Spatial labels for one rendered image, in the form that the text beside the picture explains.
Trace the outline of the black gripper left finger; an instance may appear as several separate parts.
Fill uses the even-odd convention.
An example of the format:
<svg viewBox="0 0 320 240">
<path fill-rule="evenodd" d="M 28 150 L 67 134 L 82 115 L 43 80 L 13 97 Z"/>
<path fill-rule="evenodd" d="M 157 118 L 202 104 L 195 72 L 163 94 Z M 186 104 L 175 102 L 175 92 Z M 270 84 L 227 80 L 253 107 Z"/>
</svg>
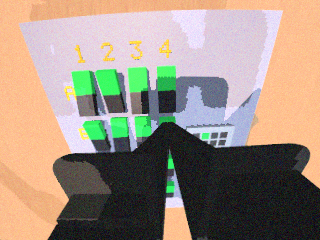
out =
<svg viewBox="0 0 320 240">
<path fill-rule="evenodd" d="M 146 196 L 156 240 L 164 240 L 169 126 L 163 122 L 132 152 L 72 153 L 52 171 L 67 197 L 74 194 L 137 193 Z"/>
</svg>

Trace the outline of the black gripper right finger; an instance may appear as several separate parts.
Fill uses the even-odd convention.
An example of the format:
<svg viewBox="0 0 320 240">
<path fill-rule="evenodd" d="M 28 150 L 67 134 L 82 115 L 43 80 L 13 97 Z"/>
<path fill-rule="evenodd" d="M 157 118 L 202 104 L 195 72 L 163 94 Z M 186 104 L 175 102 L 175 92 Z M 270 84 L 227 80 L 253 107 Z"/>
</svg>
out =
<svg viewBox="0 0 320 240">
<path fill-rule="evenodd" d="M 174 122 L 168 122 L 169 148 L 191 240 L 208 240 L 207 231 L 222 177 L 297 169 L 311 152 L 298 143 L 215 148 Z"/>
</svg>

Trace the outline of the pale lavender switch panel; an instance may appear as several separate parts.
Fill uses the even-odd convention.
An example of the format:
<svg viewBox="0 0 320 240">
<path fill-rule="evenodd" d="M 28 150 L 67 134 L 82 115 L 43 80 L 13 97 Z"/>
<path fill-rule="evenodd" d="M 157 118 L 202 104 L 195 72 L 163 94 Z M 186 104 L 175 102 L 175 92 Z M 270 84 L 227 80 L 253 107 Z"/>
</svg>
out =
<svg viewBox="0 0 320 240">
<path fill-rule="evenodd" d="M 244 146 L 283 10 L 179 10 L 18 23 L 72 153 L 132 152 L 163 122 Z"/>
</svg>

